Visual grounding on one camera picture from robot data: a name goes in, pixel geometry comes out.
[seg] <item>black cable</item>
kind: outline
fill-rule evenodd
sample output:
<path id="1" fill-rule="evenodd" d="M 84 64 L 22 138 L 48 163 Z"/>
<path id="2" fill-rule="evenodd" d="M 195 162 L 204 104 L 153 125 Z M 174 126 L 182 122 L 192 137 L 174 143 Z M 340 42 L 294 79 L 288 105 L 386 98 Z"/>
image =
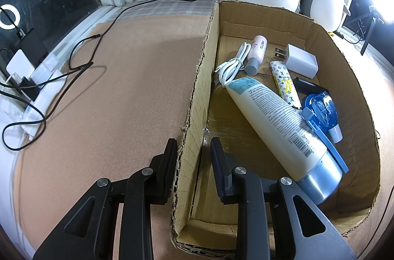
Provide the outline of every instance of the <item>black cable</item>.
<path id="1" fill-rule="evenodd" d="M 11 17 L 9 16 L 9 14 L 2 8 L 0 7 L 0 10 L 2 12 L 4 12 L 5 16 L 8 18 L 8 20 L 13 24 L 13 26 L 16 29 L 16 35 L 18 36 L 19 39 L 21 39 L 23 37 L 24 34 L 22 34 L 22 31 L 20 29 L 20 27 L 18 27 L 15 22 L 11 19 Z"/>
<path id="2" fill-rule="evenodd" d="M 10 93 L 6 93 L 6 92 L 3 92 L 3 91 L 0 91 L 0 95 L 4 95 L 4 96 L 6 96 L 6 97 L 9 97 L 9 98 L 12 98 L 12 99 L 21 101 L 22 103 L 24 103 L 24 104 L 26 104 L 27 106 L 31 107 L 33 110 L 37 111 L 37 112 L 42 116 L 42 119 L 41 119 L 41 120 L 37 120 L 37 121 L 13 122 L 13 123 L 7 124 L 7 125 L 4 127 L 3 132 L 1 133 L 1 139 L 2 139 L 2 141 L 3 141 L 3 143 L 4 143 L 4 145 L 5 145 L 9 150 L 11 150 L 11 151 L 19 151 L 19 150 L 25 149 L 26 147 L 30 146 L 32 143 L 36 142 L 36 141 L 40 138 L 40 136 L 42 136 L 42 134 L 44 133 L 44 131 L 45 131 L 46 127 L 47 127 L 47 120 L 51 117 L 51 115 L 53 114 L 53 112 L 55 111 L 55 109 L 57 108 L 57 106 L 59 105 L 60 101 L 62 100 L 62 98 L 64 97 L 64 95 L 66 94 L 66 92 L 70 89 L 70 87 L 74 84 L 74 82 L 75 82 L 75 81 L 76 81 L 76 80 L 77 80 L 77 79 L 78 79 L 88 68 L 90 68 L 90 67 L 93 65 L 94 56 L 96 55 L 97 49 L 99 48 L 100 43 L 101 43 L 103 37 L 104 37 L 104 36 L 107 34 L 107 32 L 113 27 L 113 25 L 114 25 L 115 22 L 119 19 L 119 17 L 120 17 L 125 11 L 127 11 L 127 10 L 129 10 L 129 9 L 131 9 L 131 8 L 135 8 L 135 7 L 138 7 L 138 6 L 141 6 L 141 5 L 145 5 L 145 4 L 151 3 L 151 2 L 156 2 L 156 1 L 163 1 L 163 0 L 150 0 L 150 1 L 145 1 L 145 2 L 136 4 L 136 5 L 132 5 L 132 6 L 130 6 L 130 7 L 127 7 L 127 8 L 125 8 L 125 9 L 123 9 L 123 10 L 116 16 L 116 18 L 113 20 L 113 22 L 111 23 L 111 25 L 104 31 L 104 33 L 102 33 L 102 34 L 95 34 L 95 35 L 92 35 L 92 36 L 90 36 L 90 37 L 87 37 L 87 38 L 84 38 L 84 39 L 80 40 L 80 41 L 74 46 L 74 48 L 72 49 L 72 51 L 71 51 L 71 53 L 70 53 L 70 57 L 68 58 L 68 67 L 69 67 L 70 70 L 72 70 L 72 71 L 70 71 L 70 72 L 68 72 L 68 73 L 65 73 L 65 74 L 63 74 L 63 75 L 61 75 L 61 76 L 59 76 L 59 77 L 54 78 L 54 79 L 50 79 L 50 80 L 48 80 L 48 81 L 46 81 L 46 82 L 43 82 L 43 83 L 40 83 L 40 84 L 37 84 L 37 85 L 33 85 L 33 86 L 29 86 L 29 87 L 19 87 L 19 86 L 18 86 L 18 87 L 15 87 L 15 86 L 11 86 L 11 85 L 6 85 L 6 84 L 3 84 L 3 83 L 0 83 L 1 86 L 6 87 L 6 88 L 11 88 L 11 89 L 19 89 L 19 90 L 22 90 L 22 89 L 31 89 L 31 88 L 35 88 L 35 87 L 40 87 L 40 86 L 42 86 L 42 85 L 46 85 L 47 83 L 56 81 L 56 80 L 58 80 L 58 79 L 64 78 L 64 77 L 66 77 L 66 76 L 69 76 L 69 75 L 71 75 L 71 74 L 74 74 L 74 73 L 77 73 L 77 72 L 78 72 L 77 75 L 72 79 L 72 81 L 71 81 L 71 82 L 67 85 L 67 87 L 63 90 L 63 92 L 61 93 L 61 95 L 60 95 L 59 98 L 57 99 L 55 105 L 53 106 L 53 108 L 51 109 L 51 111 L 48 113 L 47 116 L 45 116 L 39 109 L 37 109 L 34 105 L 32 105 L 31 103 L 29 103 L 29 102 L 26 101 L 25 99 L 23 99 L 23 98 L 21 98 L 21 97 L 17 97 L 17 96 L 15 96 L 15 95 L 12 95 L 12 94 L 10 94 Z M 170 1 L 195 2 L 195 1 L 198 1 L 198 0 L 170 0 Z M 92 56 L 91 56 L 90 60 L 89 60 L 87 63 L 83 64 L 83 65 L 80 65 L 80 66 L 77 66 L 77 67 L 73 68 L 73 67 L 71 66 L 71 59 L 72 59 L 72 56 L 73 56 L 73 53 L 74 53 L 75 49 L 76 49 L 82 42 L 84 42 L 84 41 L 86 41 L 86 40 L 90 40 L 90 39 L 96 39 L 96 38 L 100 38 L 100 39 L 98 40 L 97 45 L 95 46 L 95 48 L 94 48 L 94 50 L 93 50 L 93 53 L 92 53 Z M 33 140 L 29 141 L 29 142 L 26 143 L 25 145 L 23 145 L 23 146 L 21 146 L 21 147 L 19 147 L 19 148 L 11 148 L 11 147 L 9 147 L 9 146 L 5 143 L 5 140 L 4 140 L 4 132 L 5 132 L 8 128 L 10 128 L 10 127 L 12 127 L 12 126 L 21 126 L 21 125 L 28 125 L 28 124 L 40 124 L 40 123 L 42 123 L 42 122 L 44 122 L 44 126 L 43 126 L 41 132 L 40 132 L 37 136 L 35 136 L 35 137 L 33 138 Z"/>
<path id="3" fill-rule="evenodd" d="M 356 33 L 354 34 L 354 36 L 357 34 L 357 37 L 358 37 L 359 40 L 358 40 L 357 42 L 352 42 L 352 41 L 349 41 L 348 39 L 346 39 L 346 38 L 344 37 L 344 40 L 347 41 L 347 42 L 349 42 L 349 43 L 351 43 L 351 44 L 358 44 L 359 42 L 365 40 L 365 39 L 364 39 L 365 31 L 362 30 L 362 29 L 365 28 L 365 27 L 362 25 L 361 19 L 358 19 L 358 20 L 357 20 L 357 24 L 358 24 L 358 26 L 359 26 L 359 29 L 356 31 Z"/>
<path id="4" fill-rule="evenodd" d="M 1 52 L 1 51 L 7 51 L 7 52 L 11 53 L 12 56 L 15 55 L 10 49 L 7 49 L 7 48 L 1 48 L 1 49 L 0 49 L 0 52 Z"/>

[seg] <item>tube cap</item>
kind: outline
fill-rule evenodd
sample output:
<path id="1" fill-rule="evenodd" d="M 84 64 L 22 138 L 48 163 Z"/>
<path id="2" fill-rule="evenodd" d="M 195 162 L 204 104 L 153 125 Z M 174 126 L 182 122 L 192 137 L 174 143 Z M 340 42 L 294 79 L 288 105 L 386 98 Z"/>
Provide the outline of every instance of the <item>tube cap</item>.
<path id="1" fill-rule="evenodd" d="M 332 142 L 337 143 L 342 140 L 342 132 L 341 129 L 339 128 L 339 124 L 337 124 L 332 129 L 328 130 L 328 132 L 330 133 Z"/>
<path id="2" fill-rule="evenodd" d="M 259 70 L 260 62 L 257 58 L 250 58 L 245 66 L 245 72 L 249 76 L 255 76 Z"/>
<path id="3" fill-rule="evenodd" d="M 327 151 L 316 167 L 297 184 L 315 204 L 320 204 L 335 191 L 341 179 L 342 171 Z"/>

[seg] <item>black device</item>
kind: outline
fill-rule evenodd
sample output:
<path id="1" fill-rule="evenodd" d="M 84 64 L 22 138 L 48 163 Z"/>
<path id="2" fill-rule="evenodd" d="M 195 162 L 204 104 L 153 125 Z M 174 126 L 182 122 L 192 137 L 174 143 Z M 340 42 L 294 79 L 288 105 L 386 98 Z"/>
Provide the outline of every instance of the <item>black device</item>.
<path id="1" fill-rule="evenodd" d="M 335 33 L 337 36 L 339 36 L 341 39 L 344 38 L 344 35 L 340 33 L 338 30 L 335 30 L 333 33 Z"/>
<path id="2" fill-rule="evenodd" d="M 374 29 L 374 26 L 375 26 L 376 22 L 378 21 L 378 22 L 381 22 L 382 24 L 384 24 L 384 21 L 381 19 L 380 13 L 377 11 L 377 9 L 373 5 L 371 5 L 371 6 L 369 6 L 369 12 L 368 13 L 364 13 L 361 16 L 355 17 L 354 19 L 345 21 L 343 23 L 343 26 L 349 27 L 350 24 L 352 24 L 354 22 L 357 23 L 359 20 L 362 20 L 362 19 L 365 19 L 365 18 L 368 18 L 367 22 L 369 22 L 369 20 L 371 20 L 371 24 L 370 24 L 370 27 L 368 29 L 367 36 L 364 39 L 364 44 L 362 45 L 362 48 L 360 50 L 360 54 L 361 55 L 364 55 L 364 52 L 365 52 L 365 50 L 368 47 L 368 43 L 369 43 L 369 40 L 371 38 L 371 34 L 372 34 L 372 31 Z"/>
<path id="3" fill-rule="evenodd" d="M 31 28 L 29 32 L 27 32 L 26 35 L 21 38 L 18 46 L 20 49 L 22 49 L 34 68 L 37 68 L 48 55 L 47 48 L 34 28 Z"/>
<path id="4" fill-rule="evenodd" d="M 23 77 L 22 82 L 19 84 L 19 87 L 32 87 L 35 84 L 32 83 L 30 80 L 26 79 Z M 40 88 L 39 87 L 32 87 L 29 89 L 22 89 L 21 90 L 30 100 L 35 101 L 40 94 Z"/>
<path id="5" fill-rule="evenodd" d="M 119 260 L 153 260 L 150 205 L 166 204 L 177 161 L 177 141 L 128 179 L 97 180 L 36 251 L 33 260 L 112 260 L 119 203 L 123 214 Z"/>
<path id="6" fill-rule="evenodd" d="M 317 85 L 316 83 L 301 79 L 296 77 L 293 80 L 295 90 L 299 93 L 303 93 L 304 95 L 318 95 L 319 93 L 322 92 L 327 92 L 330 94 L 330 92 L 326 89 L 323 88 L 322 86 Z"/>
<path id="7" fill-rule="evenodd" d="M 217 194 L 238 204 L 236 260 L 269 260 L 265 202 L 269 202 L 277 260 L 356 260 L 332 223 L 289 177 L 264 179 L 224 153 L 218 137 L 210 143 Z"/>

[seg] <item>metal screw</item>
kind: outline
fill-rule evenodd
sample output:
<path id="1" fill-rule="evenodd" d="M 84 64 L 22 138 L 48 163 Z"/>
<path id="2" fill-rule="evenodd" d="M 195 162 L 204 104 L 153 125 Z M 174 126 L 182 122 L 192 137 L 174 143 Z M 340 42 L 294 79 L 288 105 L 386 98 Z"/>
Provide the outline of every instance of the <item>metal screw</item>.
<path id="1" fill-rule="evenodd" d="M 280 181 L 284 185 L 291 185 L 293 181 L 289 177 L 282 177 L 280 178 Z"/>
<path id="2" fill-rule="evenodd" d="M 145 176 L 150 176 L 153 173 L 153 169 L 151 168 L 145 168 L 142 170 L 142 174 Z"/>
<path id="3" fill-rule="evenodd" d="M 238 173 L 239 175 L 244 175 L 246 173 L 246 169 L 244 167 L 236 167 L 235 173 Z"/>
<path id="4" fill-rule="evenodd" d="M 97 180 L 97 185 L 99 187 L 105 187 L 108 184 L 108 179 L 106 178 L 101 178 Z"/>

